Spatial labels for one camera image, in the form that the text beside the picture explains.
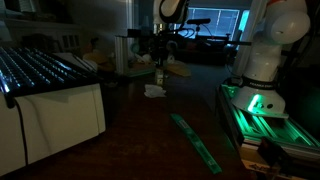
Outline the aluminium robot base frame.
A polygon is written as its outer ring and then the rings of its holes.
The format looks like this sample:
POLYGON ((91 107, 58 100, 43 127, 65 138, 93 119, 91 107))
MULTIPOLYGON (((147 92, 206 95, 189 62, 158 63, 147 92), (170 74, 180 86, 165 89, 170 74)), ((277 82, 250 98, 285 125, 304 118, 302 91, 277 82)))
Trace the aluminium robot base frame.
POLYGON ((320 142, 293 119, 251 115, 231 103, 234 87, 216 90, 216 110, 221 124, 239 150, 257 153, 263 138, 278 145, 286 155, 280 172, 307 179, 320 177, 320 142))

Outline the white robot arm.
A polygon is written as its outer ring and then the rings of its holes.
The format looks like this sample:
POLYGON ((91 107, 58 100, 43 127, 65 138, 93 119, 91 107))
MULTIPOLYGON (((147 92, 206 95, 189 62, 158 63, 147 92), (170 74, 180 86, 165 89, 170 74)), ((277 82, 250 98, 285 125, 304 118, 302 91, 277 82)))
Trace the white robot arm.
POLYGON ((240 57, 241 82, 232 104, 257 116, 287 118, 285 100, 276 92, 282 46, 300 40, 310 28, 305 0, 262 0, 254 16, 251 45, 240 57))

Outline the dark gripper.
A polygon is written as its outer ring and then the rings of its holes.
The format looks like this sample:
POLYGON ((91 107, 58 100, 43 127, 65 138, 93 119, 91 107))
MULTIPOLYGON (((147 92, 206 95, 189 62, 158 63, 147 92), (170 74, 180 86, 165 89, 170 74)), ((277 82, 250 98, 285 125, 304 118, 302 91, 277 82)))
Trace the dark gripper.
POLYGON ((167 49, 167 43, 171 35, 170 29, 166 24, 155 24, 155 61, 157 67, 163 67, 165 61, 168 59, 169 50, 167 49))

